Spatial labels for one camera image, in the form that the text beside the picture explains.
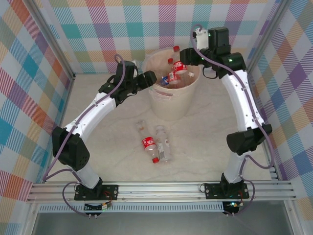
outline plaid wall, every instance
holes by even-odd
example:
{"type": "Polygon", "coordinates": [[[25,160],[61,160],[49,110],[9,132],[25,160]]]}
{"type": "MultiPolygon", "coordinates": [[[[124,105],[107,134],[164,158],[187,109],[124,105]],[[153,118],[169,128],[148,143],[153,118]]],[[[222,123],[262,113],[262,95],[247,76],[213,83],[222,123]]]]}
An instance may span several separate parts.
{"type": "Polygon", "coordinates": [[[280,172],[313,232],[313,0],[294,0],[250,78],[280,172]]]}
{"type": "Polygon", "coordinates": [[[247,65],[249,64],[250,60],[252,59],[252,57],[253,57],[253,55],[255,53],[256,48],[258,48],[258,46],[259,46],[259,44],[260,44],[260,42],[261,42],[261,40],[263,38],[263,35],[264,35],[265,31],[267,30],[267,28],[269,26],[269,23],[271,22],[271,20],[272,20],[274,14],[275,14],[275,12],[276,12],[280,2],[281,2],[281,0],[275,0],[275,3],[272,6],[272,8],[270,10],[270,13],[268,14],[268,16],[267,16],[267,18],[266,18],[266,20],[264,22],[264,25],[262,26],[262,29],[260,30],[260,32],[258,34],[258,37],[255,40],[255,42],[253,44],[253,47],[252,47],[252,49],[251,49],[251,51],[249,53],[249,56],[248,56],[248,58],[246,60],[246,64],[247,65]]]}
{"type": "Polygon", "coordinates": [[[115,72],[113,55],[139,63],[152,51],[190,47],[193,24],[226,26],[247,50],[272,0],[36,0],[75,72],[115,72]]]}
{"type": "Polygon", "coordinates": [[[22,0],[0,0],[0,235],[17,233],[70,79],[22,0]]]}

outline white floor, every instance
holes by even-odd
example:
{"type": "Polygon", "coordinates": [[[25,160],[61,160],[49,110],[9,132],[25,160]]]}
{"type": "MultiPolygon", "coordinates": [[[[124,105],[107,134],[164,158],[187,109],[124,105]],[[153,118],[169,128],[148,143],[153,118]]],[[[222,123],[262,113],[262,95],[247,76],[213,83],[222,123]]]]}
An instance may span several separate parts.
{"type": "MultiPolygon", "coordinates": [[[[95,97],[109,74],[82,74],[76,77],[63,126],[72,122],[95,97]]],[[[200,78],[188,114],[178,121],[163,121],[151,110],[148,91],[129,97],[109,113],[90,135],[86,146],[90,164],[103,181],[205,181],[220,180],[230,154],[227,134],[236,132],[235,113],[221,81],[200,78]],[[146,120],[151,133],[156,125],[167,129],[174,160],[153,164],[144,152],[135,128],[146,120]]],[[[255,159],[266,165],[262,146],[253,152],[255,159]]],[[[65,166],[56,163],[51,173],[65,166]]],[[[246,166],[245,178],[270,180],[268,170],[246,166]]],[[[74,180],[61,173],[52,181],[74,180]]]]}

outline white bucket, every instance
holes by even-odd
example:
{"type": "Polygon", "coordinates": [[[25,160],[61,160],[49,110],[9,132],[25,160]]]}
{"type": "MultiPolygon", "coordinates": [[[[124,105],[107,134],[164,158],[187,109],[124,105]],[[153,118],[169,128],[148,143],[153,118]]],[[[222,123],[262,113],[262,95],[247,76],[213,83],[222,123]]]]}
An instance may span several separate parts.
{"type": "MultiPolygon", "coordinates": [[[[142,70],[159,71],[168,66],[168,58],[172,57],[173,49],[159,50],[146,56],[142,70]]],[[[200,67],[187,66],[195,74],[196,80],[189,86],[179,89],[168,89],[154,84],[149,89],[150,103],[153,112],[160,119],[174,121],[182,118],[188,112],[192,97],[199,81],[200,67]]]]}

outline clear plastic bottle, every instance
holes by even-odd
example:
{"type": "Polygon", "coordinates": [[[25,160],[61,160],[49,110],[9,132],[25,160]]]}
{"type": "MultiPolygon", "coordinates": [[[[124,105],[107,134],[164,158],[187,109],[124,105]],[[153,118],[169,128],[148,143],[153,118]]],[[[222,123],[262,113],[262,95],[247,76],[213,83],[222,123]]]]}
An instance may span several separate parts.
{"type": "Polygon", "coordinates": [[[157,84],[159,84],[162,87],[168,88],[169,82],[167,76],[163,76],[163,72],[155,71],[154,72],[157,78],[157,84]]]}
{"type": "Polygon", "coordinates": [[[186,65],[184,65],[180,61],[180,55],[179,55],[180,48],[179,48],[179,46],[173,47],[173,50],[174,50],[174,56],[173,56],[174,72],[176,74],[182,74],[182,73],[187,72],[186,65]]]}
{"type": "Polygon", "coordinates": [[[194,82],[194,79],[195,79],[195,74],[193,72],[189,72],[185,80],[185,86],[189,86],[190,84],[192,84],[194,82]]]}
{"type": "Polygon", "coordinates": [[[169,58],[167,62],[168,62],[168,73],[174,72],[173,58],[169,58]]]}
{"type": "Polygon", "coordinates": [[[167,162],[172,159],[170,142],[163,126],[156,127],[156,141],[160,161],[167,162]]]}
{"type": "Polygon", "coordinates": [[[177,88],[177,84],[181,82],[180,77],[176,76],[174,73],[174,67],[173,67],[173,58],[169,58],[168,60],[168,65],[169,65],[169,74],[167,75],[168,77],[168,82],[169,82],[169,87],[168,88],[177,88]]]}
{"type": "Polygon", "coordinates": [[[149,130],[147,128],[145,121],[139,121],[136,124],[137,130],[141,136],[141,143],[143,145],[144,150],[151,156],[153,163],[158,163],[158,150],[153,140],[153,137],[150,135],[149,130]]]}

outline bottle in bucket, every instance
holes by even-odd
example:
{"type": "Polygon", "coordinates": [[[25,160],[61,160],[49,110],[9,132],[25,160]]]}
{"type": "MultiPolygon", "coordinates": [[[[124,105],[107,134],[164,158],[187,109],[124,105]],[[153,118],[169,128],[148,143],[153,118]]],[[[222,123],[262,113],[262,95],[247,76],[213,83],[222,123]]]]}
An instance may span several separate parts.
{"type": "Polygon", "coordinates": [[[185,81],[185,85],[189,86],[191,83],[194,82],[194,79],[195,79],[195,74],[193,72],[189,72],[188,76],[187,76],[187,79],[185,81]]]}
{"type": "Polygon", "coordinates": [[[168,84],[169,84],[169,82],[168,82],[168,76],[165,76],[165,77],[161,77],[161,81],[160,81],[160,85],[162,86],[162,87],[165,87],[165,88],[167,88],[168,87],[168,84]]]}
{"type": "Polygon", "coordinates": [[[176,88],[176,84],[180,82],[180,78],[176,76],[174,73],[173,58],[168,59],[168,64],[169,64],[169,70],[170,70],[170,73],[167,75],[168,82],[170,84],[169,88],[176,88]]]}
{"type": "Polygon", "coordinates": [[[174,50],[174,58],[173,58],[174,73],[176,73],[176,74],[182,74],[182,73],[187,72],[186,65],[184,65],[184,64],[180,61],[180,56],[179,56],[180,48],[179,48],[179,46],[173,47],[173,50],[174,50]]]}
{"type": "Polygon", "coordinates": [[[151,156],[153,163],[158,163],[159,156],[157,146],[155,144],[155,141],[153,140],[153,137],[149,133],[146,122],[139,121],[137,122],[136,126],[138,132],[140,133],[142,139],[141,143],[143,145],[144,150],[151,156]]]}

